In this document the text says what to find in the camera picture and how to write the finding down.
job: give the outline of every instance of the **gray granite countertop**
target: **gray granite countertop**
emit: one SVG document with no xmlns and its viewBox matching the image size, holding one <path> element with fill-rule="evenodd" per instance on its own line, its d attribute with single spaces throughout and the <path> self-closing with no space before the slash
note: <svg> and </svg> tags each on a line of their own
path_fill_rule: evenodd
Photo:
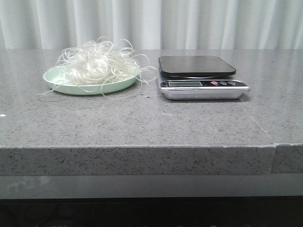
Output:
<svg viewBox="0 0 303 227">
<path fill-rule="evenodd" d="M 156 81 L 124 99 L 39 95 L 60 53 L 0 51 L 2 176 L 303 173 L 302 50 L 137 51 L 156 68 L 163 55 L 221 57 L 251 87 L 231 101 L 167 100 Z"/>
</svg>

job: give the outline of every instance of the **curtain fold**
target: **curtain fold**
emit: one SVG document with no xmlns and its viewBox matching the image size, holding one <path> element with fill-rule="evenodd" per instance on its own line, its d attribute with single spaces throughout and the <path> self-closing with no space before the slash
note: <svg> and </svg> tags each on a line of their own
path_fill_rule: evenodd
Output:
<svg viewBox="0 0 303 227">
<path fill-rule="evenodd" d="M 302 0 L 0 0 L 0 48 L 303 49 Z"/>
</svg>

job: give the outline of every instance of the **light green plate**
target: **light green plate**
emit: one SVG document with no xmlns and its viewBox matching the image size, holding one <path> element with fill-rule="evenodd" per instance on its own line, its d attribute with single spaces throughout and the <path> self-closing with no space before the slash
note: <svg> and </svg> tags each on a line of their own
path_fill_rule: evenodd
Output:
<svg viewBox="0 0 303 227">
<path fill-rule="evenodd" d="M 53 68 L 47 71 L 43 75 L 43 79 L 47 82 L 48 86 L 51 89 L 55 88 L 55 91 L 69 95 L 87 96 L 87 95 L 100 95 L 102 93 L 103 94 L 111 93 L 111 92 L 123 90 L 131 86 L 136 81 L 136 77 L 134 76 L 126 80 L 122 80 L 114 83 L 108 83 L 104 85 L 84 85 L 84 86 L 60 85 L 64 83 L 62 81 L 62 78 L 60 78 L 60 71 L 61 71 L 61 67 Z"/>
</svg>

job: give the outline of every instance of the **kitchen scale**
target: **kitchen scale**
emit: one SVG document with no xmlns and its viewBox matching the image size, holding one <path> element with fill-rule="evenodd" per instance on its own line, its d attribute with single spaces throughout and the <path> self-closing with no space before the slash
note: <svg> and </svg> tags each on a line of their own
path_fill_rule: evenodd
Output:
<svg viewBox="0 0 303 227">
<path fill-rule="evenodd" d="M 228 79 L 236 69 L 215 56 L 162 56 L 160 90 L 167 99 L 239 99 L 250 88 Z"/>
</svg>

